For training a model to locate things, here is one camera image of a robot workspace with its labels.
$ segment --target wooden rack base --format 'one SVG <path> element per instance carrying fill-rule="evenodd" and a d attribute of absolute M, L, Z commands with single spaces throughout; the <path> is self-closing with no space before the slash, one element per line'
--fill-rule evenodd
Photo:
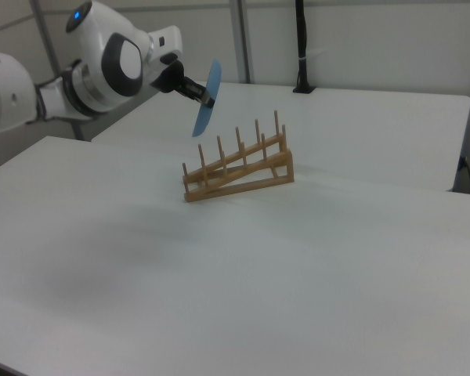
<path fill-rule="evenodd" d="M 292 153 L 287 148 L 285 125 L 282 125 L 280 131 L 278 114 L 275 111 L 275 129 L 276 135 L 266 138 L 265 134 L 259 133 L 259 123 L 255 121 L 257 143 L 246 147 L 240 141 L 240 132 L 236 128 L 238 151 L 225 156 L 221 146 L 221 139 L 218 136 L 219 159 L 211 164 L 205 164 L 202 146 L 198 145 L 201 156 L 202 167 L 198 170 L 188 173 L 186 165 L 183 163 L 183 184 L 185 186 L 185 200 L 187 202 L 206 200 L 208 198 L 226 196 L 228 194 L 246 192 L 249 190 L 259 190 L 269 186 L 277 186 L 285 183 L 294 182 L 294 169 L 292 164 Z M 267 148 L 278 144 L 279 151 L 272 155 L 267 155 Z M 247 157 L 254 153 L 262 151 L 262 160 L 255 163 L 248 163 Z M 228 165 L 243 161 L 240 166 L 228 167 Z M 286 166 L 286 175 L 278 175 L 276 168 Z M 257 171 L 269 169 L 272 172 L 271 178 L 260 179 L 254 182 L 239 183 L 226 186 L 238 179 L 244 178 Z M 195 189 L 190 189 L 190 184 L 197 184 Z"/>

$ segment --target white table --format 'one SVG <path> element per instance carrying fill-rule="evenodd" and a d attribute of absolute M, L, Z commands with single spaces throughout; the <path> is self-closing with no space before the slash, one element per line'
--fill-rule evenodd
<path fill-rule="evenodd" d="M 177 93 L 153 97 L 93 142 L 191 155 L 196 144 L 217 157 L 215 137 L 234 150 L 235 127 L 255 142 L 254 119 L 273 134 L 273 110 L 287 125 L 298 163 L 352 179 L 451 190 L 470 98 L 404 92 L 221 84 L 211 123 L 190 137 L 198 105 Z"/>
<path fill-rule="evenodd" d="M 296 166 L 187 204 L 182 161 L 47 138 L 0 167 L 0 363 L 470 375 L 469 195 Z"/>

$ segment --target white wall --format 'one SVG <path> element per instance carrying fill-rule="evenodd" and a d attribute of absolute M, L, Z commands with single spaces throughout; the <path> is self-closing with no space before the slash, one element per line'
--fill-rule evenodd
<path fill-rule="evenodd" d="M 0 52 L 19 60 L 34 82 L 52 77 L 49 59 L 28 1 L 0 0 Z M 71 127 L 62 122 L 25 125 L 0 133 L 0 165 L 45 136 L 74 137 Z"/>
<path fill-rule="evenodd" d="M 228 82 L 240 80 L 235 56 L 233 25 L 228 0 L 103 0 L 134 25 L 145 31 L 158 30 L 176 25 L 182 32 L 185 74 L 194 80 L 207 80 L 214 58 L 220 60 L 223 68 L 222 79 Z M 80 2 L 40 1 L 45 22 L 52 39 L 61 67 L 79 57 L 77 46 L 66 34 L 66 22 Z M 141 104 L 157 91 L 147 89 L 131 103 L 100 118 L 82 125 L 87 140 L 102 132 L 134 107 Z"/>
<path fill-rule="evenodd" d="M 248 0 L 255 83 L 295 85 L 293 2 L 261 2 Z M 308 49 L 325 49 L 309 61 L 312 84 L 470 96 L 470 3 L 309 5 L 305 16 Z M 470 120 L 465 153 L 470 164 Z"/>

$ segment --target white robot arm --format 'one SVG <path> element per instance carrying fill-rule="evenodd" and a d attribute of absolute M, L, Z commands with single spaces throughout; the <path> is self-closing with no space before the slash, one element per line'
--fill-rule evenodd
<path fill-rule="evenodd" d="M 208 90 L 184 76 L 176 26 L 146 33 L 111 8 L 86 2 L 73 11 L 66 32 L 76 39 L 80 60 L 40 85 L 19 62 L 0 53 L 0 132 L 38 120 L 96 118 L 143 85 L 214 106 Z"/>

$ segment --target blue disc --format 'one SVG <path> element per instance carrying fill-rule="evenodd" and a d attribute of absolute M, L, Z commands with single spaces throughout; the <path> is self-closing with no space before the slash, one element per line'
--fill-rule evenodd
<path fill-rule="evenodd" d="M 212 99 L 216 99 L 218 96 L 219 85 L 221 84 L 221 63 L 214 59 L 211 65 L 211 71 L 209 72 L 209 78 L 205 88 L 209 91 L 209 94 Z M 197 137 L 204 133 L 209 120 L 211 119 L 211 114 L 213 108 L 208 108 L 202 106 L 198 111 L 197 121 L 195 122 L 195 128 L 193 129 L 193 137 Z"/>

